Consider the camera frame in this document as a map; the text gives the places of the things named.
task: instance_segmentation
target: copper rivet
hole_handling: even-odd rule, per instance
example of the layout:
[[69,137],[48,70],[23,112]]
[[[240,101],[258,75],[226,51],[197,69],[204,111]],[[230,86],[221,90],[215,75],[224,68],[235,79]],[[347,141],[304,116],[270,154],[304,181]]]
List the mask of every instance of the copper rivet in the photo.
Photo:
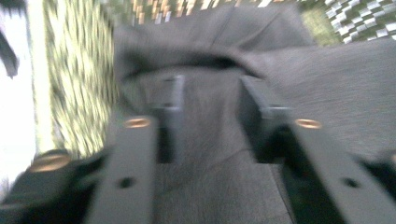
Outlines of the copper rivet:
[[71,161],[68,155],[52,155],[40,158],[29,167],[29,172],[46,172],[61,169]]
[[322,125],[319,121],[312,119],[297,119],[296,124],[307,129],[321,129]]
[[143,128],[149,126],[148,119],[130,119],[125,122],[126,128]]

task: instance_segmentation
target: black metal bracket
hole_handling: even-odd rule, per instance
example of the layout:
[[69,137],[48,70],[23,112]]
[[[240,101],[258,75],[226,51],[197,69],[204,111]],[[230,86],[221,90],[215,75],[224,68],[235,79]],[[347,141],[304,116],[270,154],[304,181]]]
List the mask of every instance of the black metal bracket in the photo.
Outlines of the black metal bracket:
[[318,121],[292,119],[264,81],[242,77],[241,88],[239,118],[252,150],[261,162],[284,158],[282,178],[298,223],[394,222],[389,193]]
[[133,117],[120,132],[85,223],[151,223],[157,120]]
[[0,223],[151,223],[157,123],[130,117],[117,144],[88,159],[35,157],[0,204]]
[[181,162],[184,149],[184,76],[163,81],[151,103],[152,114],[159,121],[159,162]]
[[0,5],[6,8],[25,8],[26,3],[24,0],[0,0]]

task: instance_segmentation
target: gray cloth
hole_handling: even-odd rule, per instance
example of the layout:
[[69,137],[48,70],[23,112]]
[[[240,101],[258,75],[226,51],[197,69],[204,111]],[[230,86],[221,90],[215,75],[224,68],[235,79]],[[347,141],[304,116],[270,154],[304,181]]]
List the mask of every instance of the gray cloth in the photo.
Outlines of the gray cloth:
[[120,28],[115,40],[123,107],[113,122],[147,112],[161,80],[186,77],[185,158],[157,165],[156,223],[291,223],[271,166],[252,159],[237,120],[244,75],[265,78],[349,150],[394,146],[396,42],[314,47],[294,5],[222,7]]

